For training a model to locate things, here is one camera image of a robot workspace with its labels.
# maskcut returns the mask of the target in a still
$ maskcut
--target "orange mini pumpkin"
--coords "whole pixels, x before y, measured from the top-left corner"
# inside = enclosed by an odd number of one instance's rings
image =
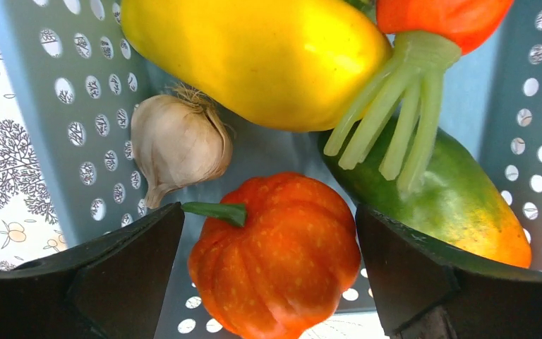
[[[245,205],[244,227],[208,218],[188,259],[211,316],[244,339],[298,339],[335,313],[361,262],[337,192],[283,172],[251,178],[221,203]]]

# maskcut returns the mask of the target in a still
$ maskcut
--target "yellow squash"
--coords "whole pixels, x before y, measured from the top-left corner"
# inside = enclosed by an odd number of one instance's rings
[[[121,27],[147,60],[254,124],[334,128],[391,56],[342,0],[123,0]]]

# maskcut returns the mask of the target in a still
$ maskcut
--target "light blue plastic basket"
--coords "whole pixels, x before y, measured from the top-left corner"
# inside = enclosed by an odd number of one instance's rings
[[[130,48],[119,3],[0,0],[0,48],[70,246],[147,212],[129,123],[136,105],[173,78]],[[322,180],[350,202],[313,134],[271,131],[231,112],[222,119],[238,131],[227,173],[165,202],[218,202],[249,177],[284,170]],[[542,1],[517,0],[500,30],[447,72],[441,127],[502,191],[530,237],[534,269],[542,270]],[[187,274],[202,222],[186,216],[157,338],[235,338],[211,322]],[[339,313],[374,310],[364,275]]]

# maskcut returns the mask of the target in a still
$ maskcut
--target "garlic bulb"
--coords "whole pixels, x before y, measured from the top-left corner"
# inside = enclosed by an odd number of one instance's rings
[[[159,207],[170,192],[221,177],[233,145],[208,97],[184,86],[138,106],[131,141],[138,169],[148,182],[146,206]]]

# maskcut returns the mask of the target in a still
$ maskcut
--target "fake vegetable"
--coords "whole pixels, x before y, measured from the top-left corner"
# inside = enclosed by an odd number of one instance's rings
[[[378,166],[397,128],[391,118],[367,158],[353,170],[339,166],[338,154],[325,164],[356,203],[366,203],[439,240],[473,254],[528,268],[531,247],[518,219],[481,166],[456,139],[438,129],[435,150],[423,173],[422,188],[403,194]],[[360,124],[355,124],[348,141]],[[322,152],[331,131],[319,137]]]
[[[177,97],[150,97],[132,115],[131,141],[148,182],[145,205],[159,207],[165,194],[221,177],[233,145],[213,102],[186,87]]]
[[[335,156],[355,121],[364,114],[339,159],[344,170],[364,161],[390,118],[395,103],[402,111],[391,144],[379,165],[402,192],[420,184],[438,128],[443,76],[451,65],[474,51],[499,26],[513,0],[377,0],[377,23],[394,33],[393,57],[365,84],[333,131],[324,154]],[[412,131],[418,133],[404,163]]]
[[[342,0],[123,0],[121,28],[147,60],[271,129],[335,127],[391,55]]]
[[[188,259],[211,316],[243,339],[298,339],[334,314],[361,262],[338,193],[283,172],[251,178],[221,203],[244,204],[246,223],[208,218]]]

